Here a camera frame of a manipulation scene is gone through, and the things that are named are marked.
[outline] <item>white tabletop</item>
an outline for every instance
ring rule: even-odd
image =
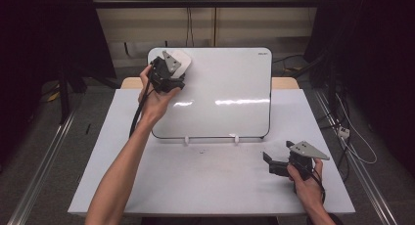
[[[128,138],[139,90],[117,90],[94,151],[69,208],[84,215],[95,190]],[[155,216],[281,215],[303,213],[293,183],[268,173],[262,152],[287,161],[285,142],[305,140],[331,157],[302,90],[273,90],[271,125],[249,143],[181,141],[151,136],[125,213]],[[325,207],[355,212],[332,160],[324,161]]]

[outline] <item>whiteboard clip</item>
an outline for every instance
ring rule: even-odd
[[[188,145],[189,145],[189,136],[185,136],[185,137],[184,137],[184,144],[185,144],[186,146],[188,146]]]
[[[239,136],[237,134],[229,134],[229,135],[234,138],[235,144],[238,145],[239,144]]]

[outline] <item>forearm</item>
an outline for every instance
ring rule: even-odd
[[[154,121],[141,119],[134,133],[107,170],[89,206],[86,224],[117,224],[137,174]]]
[[[306,207],[305,211],[315,225],[335,225],[335,222],[329,216],[323,205]]]

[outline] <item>human hand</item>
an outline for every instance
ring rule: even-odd
[[[319,158],[314,159],[314,176],[322,180],[323,162]],[[305,211],[310,212],[313,208],[323,207],[322,192],[320,185],[312,178],[303,181],[299,171],[289,164],[287,170],[290,174],[290,179],[296,183],[297,196],[299,197]]]
[[[140,73],[140,79],[143,83],[143,89],[140,92],[140,96],[138,98],[138,102],[141,102],[144,97],[145,87],[150,82],[147,74],[149,73],[152,66],[148,65],[144,70]],[[160,92],[157,93],[154,91],[153,85],[149,84],[149,91],[148,91],[148,98],[146,103],[144,104],[142,113],[141,113],[141,120],[150,121],[151,124],[156,124],[165,114],[167,111],[168,102],[178,93],[180,92],[180,88],[174,88],[168,93]]]

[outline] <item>whiteboard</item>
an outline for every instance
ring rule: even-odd
[[[261,138],[269,131],[272,53],[267,48],[155,48],[148,61],[182,50],[185,87],[153,129],[161,139]]]

